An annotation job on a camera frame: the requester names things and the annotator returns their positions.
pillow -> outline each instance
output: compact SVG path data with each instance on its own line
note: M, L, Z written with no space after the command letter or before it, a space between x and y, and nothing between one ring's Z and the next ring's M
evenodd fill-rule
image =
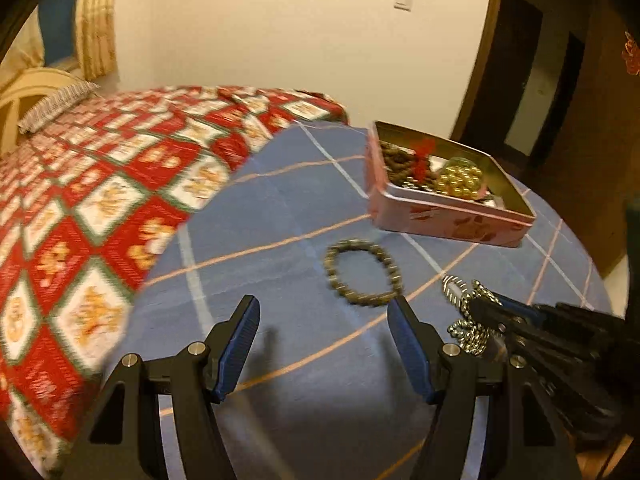
M20 133L35 133L49 121L66 112L73 105L89 97L99 85L87 81L78 81L65 86L38 101L18 122Z

silver chain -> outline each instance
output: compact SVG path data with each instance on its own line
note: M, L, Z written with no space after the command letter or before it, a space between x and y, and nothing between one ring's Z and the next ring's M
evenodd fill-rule
M451 285L457 286L460 290L458 296L451 288ZM469 314L469 301L473 298L485 298L494 303L501 304L500 300L478 280L471 282L472 290L469 291L468 285L457 276L447 274L442 279L442 291L447 299L455 306L463 319L457 320L454 324L447 328L447 332L458 340L458 345L465 352L471 355L480 355L486 349L489 337L497 335L495 330L476 323L471 314Z

round table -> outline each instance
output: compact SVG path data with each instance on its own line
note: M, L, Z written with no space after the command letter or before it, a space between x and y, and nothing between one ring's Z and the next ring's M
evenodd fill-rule
M412 390L390 336L386 307L335 295L322 268L342 238L383 246L404 294L444 341L456 309L442 276L479 280L525 303L563 301L610 312L602 280L575 235L519 183L538 217L519 248L381 231L367 215L364 130L335 123L282 132L172 240L138 295L112 359L175 354L228 319L243 294L262 317L236 391L216 407L239 479L405 479L433 416ZM385 271L369 254L339 257L357 290L382 292ZM172 479L184 478L170 399L161 397ZM464 478L475 478L486 400L478 399Z

wooden door frame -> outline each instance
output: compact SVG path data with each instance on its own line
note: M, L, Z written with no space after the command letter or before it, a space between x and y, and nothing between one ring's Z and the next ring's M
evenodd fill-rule
M466 87L465 97L462 100L460 111L456 124L453 126L451 140L460 140L465 131L466 122L471 115L471 110L476 102L478 89L484 75L487 59L489 59L489 51L494 42L495 24L498 21L498 11L500 10L500 0L489 0L486 8L486 17L484 19L484 27L482 28L482 36L480 36L480 45L478 46L478 55L476 63L471 71L469 85Z

headboard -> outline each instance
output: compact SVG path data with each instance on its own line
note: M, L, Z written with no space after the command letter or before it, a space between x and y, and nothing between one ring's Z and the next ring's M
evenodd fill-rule
M77 77L55 68L30 68L7 86L0 94L0 156L17 146L18 121L34 104L77 81Z

